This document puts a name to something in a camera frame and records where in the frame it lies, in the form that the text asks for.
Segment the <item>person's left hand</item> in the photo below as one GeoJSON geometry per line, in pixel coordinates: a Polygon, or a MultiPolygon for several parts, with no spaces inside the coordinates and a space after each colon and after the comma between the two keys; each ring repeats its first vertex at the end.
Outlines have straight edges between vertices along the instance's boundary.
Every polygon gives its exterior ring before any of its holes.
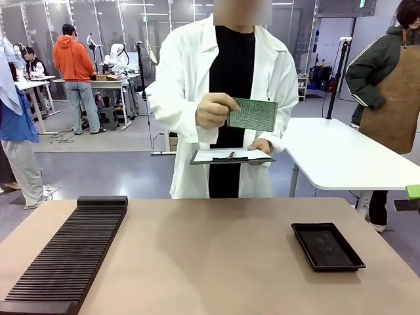
{"type": "Polygon", "coordinates": [[[265,154],[268,154],[270,156],[273,153],[273,147],[272,147],[271,142],[269,142],[265,139],[262,139],[262,138],[255,139],[253,141],[253,143],[248,147],[248,150],[250,150],[250,151],[260,150],[260,151],[262,151],[265,154]]]}

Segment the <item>person's right hand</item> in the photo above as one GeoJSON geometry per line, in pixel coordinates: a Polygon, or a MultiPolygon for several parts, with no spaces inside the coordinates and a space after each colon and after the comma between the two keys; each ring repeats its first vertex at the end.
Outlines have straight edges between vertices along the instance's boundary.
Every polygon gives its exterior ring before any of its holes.
{"type": "Polygon", "coordinates": [[[225,93],[207,93],[198,104],[195,119],[202,129],[222,127],[230,112],[240,111],[238,103],[225,93]]]}

